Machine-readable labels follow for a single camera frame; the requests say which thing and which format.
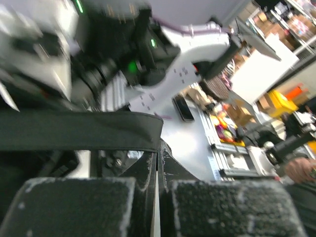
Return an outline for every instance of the white panel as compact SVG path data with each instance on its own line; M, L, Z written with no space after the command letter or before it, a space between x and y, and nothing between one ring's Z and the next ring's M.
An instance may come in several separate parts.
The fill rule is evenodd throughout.
M249 104L257 101L298 61L275 35L270 34L266 38L266 43L276 51L281 61L255 51L232 78L233 92Z

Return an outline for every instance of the person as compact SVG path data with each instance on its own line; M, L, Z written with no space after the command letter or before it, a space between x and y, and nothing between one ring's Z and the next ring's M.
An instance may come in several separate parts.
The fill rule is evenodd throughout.
M294 181L285 189L310 237L316 236L316 179L311 175L315 167L316 160L307 158L295 158L284 167L285 174Z

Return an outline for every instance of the screw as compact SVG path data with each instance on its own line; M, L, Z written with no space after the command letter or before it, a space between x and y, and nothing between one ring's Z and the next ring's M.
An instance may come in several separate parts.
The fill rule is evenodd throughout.
M121 165L122 165L122 161L121 161L120 159L117 159L117 160L115 161L115 164L117 164L118 166L121 166Z

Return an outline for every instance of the colorful items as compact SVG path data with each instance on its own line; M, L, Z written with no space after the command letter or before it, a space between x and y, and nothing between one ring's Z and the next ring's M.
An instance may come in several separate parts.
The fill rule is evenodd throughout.
M230 143L236 146L245 146L243 142L236 142L236 126L232 126L231 124L225 122L224 118L219 118L216 116L211 116L212 122L215 126L215 130L221 142Z

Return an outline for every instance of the orange object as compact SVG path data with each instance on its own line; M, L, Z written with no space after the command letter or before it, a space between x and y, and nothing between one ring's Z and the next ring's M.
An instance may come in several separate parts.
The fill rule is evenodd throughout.
M228 107L229 107L229 104L224 104L224 105L223 105L223 109L224 109L225 111L228 109Z
M289 93L287 93L285 97L287 98L287 100L292 100L293 98L300 95L301 93L303 93L303 90L301 89L300 86L297 86L293 90L291 90Z
M221 125L224 129L226 129L226 128L227 128L227 123L225 123L225 121L224 121L222 118L217 118L217 119L218 119L220 125Z

